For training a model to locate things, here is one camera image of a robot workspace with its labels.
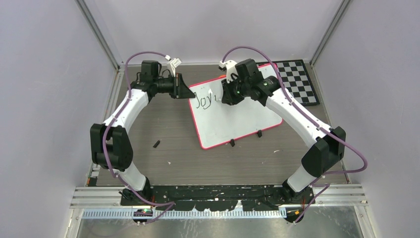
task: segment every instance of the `checkerboard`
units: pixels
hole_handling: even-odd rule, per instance
[[[303,60],[275,61],[284,86],[303,106],[318,105],[318,96],[312,86]]]

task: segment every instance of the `white wall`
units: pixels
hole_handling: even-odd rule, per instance
[[[273,60],[310,60],[341,1],[86,2],[119,62],[139,51],[159,51],[183,62],[219,62],[238,45],[254,46]],[[246,50],[232,56],[262,59]]]
[[[419,237],[420,2],[353,1],[315,69],[334,126],[367,157],[361,182],[383,237]],[[349,150],[348,169],[360,159]]]
[[[73,0],[0,7],[1,237],[58,238],[114,69]]]

